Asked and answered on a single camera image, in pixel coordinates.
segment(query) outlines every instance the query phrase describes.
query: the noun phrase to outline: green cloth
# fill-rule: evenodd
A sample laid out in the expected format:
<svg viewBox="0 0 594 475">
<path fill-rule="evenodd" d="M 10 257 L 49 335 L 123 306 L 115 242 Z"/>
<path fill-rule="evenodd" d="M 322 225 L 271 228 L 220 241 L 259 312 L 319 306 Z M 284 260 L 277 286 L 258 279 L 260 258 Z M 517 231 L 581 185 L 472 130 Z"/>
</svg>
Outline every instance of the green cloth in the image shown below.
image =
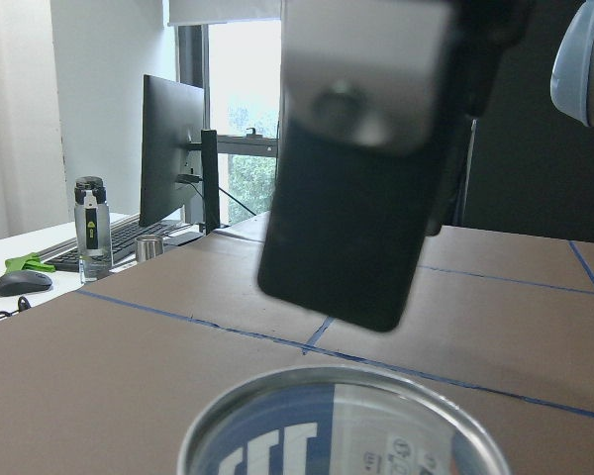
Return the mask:
<svg viewBox="0 0 594 475">
<path fill-rule="evenodd" d="M 31 252 L 27 255 L 21 255 L 20 257 L 11 257 L 4 261 L 4 265 L 7 266 L 7 271 L 13 272 L 14 270 L 38 270 L 40 272 L 55 272 L 55 266 L 50 264 L 44 264 L 40 262 L 40 257 L 36 252 Z"/>
</svg>

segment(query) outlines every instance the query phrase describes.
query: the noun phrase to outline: black keyboard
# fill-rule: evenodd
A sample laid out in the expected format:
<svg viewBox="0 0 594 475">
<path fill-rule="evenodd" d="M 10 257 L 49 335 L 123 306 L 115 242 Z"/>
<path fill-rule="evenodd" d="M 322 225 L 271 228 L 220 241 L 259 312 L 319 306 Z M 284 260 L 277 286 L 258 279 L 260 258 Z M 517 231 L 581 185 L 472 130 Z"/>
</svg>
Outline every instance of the black keyboard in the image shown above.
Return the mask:
<svg viewBox="0 0 594 475">
<path fill-rule="evenodd" d="M 122 225 L 120 228 L 111 230 L 112 238 L 112 258 L 117 263 L 124 257 L 134 253 L 135 239 L 143 235 L 166 236 L 178 228 L 178 223 L 173 221 L 164 221 L 154 223 L 146 228 L 141 228 L 137 221 L 131 221 Z M 63 254 L 60 254 L 46 261 L 46 264 L 55 266 L 55 270 L 66 272 L 79 272 L 79 255 L 77 248 L 73 248 Z"/>
</svg>

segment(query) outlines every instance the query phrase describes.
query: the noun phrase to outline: roller shade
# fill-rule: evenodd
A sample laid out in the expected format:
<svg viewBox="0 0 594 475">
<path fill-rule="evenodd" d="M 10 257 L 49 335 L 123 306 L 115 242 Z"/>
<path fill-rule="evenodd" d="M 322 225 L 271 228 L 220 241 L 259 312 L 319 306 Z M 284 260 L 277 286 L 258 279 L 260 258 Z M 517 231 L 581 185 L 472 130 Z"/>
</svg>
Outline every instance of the roller shade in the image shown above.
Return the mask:
<svg viewBox="0 0 594 475">
<path fill-rule="evenodd" d="M 169 25 L 278 19 L 281 0 L 169 0 Z"/>
</svg>

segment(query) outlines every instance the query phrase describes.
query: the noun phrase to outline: computer monitor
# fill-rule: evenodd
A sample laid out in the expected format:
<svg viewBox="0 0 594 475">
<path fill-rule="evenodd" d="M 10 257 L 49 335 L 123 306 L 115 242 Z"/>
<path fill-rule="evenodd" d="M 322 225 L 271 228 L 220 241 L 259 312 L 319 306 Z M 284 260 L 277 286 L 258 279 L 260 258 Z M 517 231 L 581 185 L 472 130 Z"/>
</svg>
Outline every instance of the computer monitor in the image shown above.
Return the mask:
<svg viewBox="0 0 594 475">
<path fill-rule="evenodd" d="M 203 89 L 144 76 L 140 226 L 188 206 L 200 181 L 207 232 L 219 225 L 216 132 L 203 118 Z"/>
</svg>

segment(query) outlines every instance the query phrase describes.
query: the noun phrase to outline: white table surface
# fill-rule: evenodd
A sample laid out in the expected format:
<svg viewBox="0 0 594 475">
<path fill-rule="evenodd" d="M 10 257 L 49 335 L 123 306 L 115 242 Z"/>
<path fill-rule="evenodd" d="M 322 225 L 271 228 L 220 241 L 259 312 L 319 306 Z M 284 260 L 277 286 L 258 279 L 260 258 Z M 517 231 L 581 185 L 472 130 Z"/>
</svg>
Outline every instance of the white table surface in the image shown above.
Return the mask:
<svg viewBox="0 0 594 475">
<path fill-rule="evenodd" d="M 126 215 L 112 213 L 111 221 L 115 222 L 125 217 Z M 4 264 L 6 259 L 26 255 L 30 252 L 39 252 L 52 245 L 74 238 L 74 236 L 75 224 L 71 222 L 23 235 L 0 239 L 0 276 L 4 274 L 6 269 Z M 26 294 L 27 299 L 34 307 L 66 292 L 78 289 L 82 285 L 79 281 L 79 274 L 76 272 L 57 271 L 49 273 L 48 276 L 52 279 L 52 287 L 50 289 L 45 292 Z M 13 312 L 16 310 L 18 308 L 18 297 L 0 297 L 0 311 Z"/>
</svg>

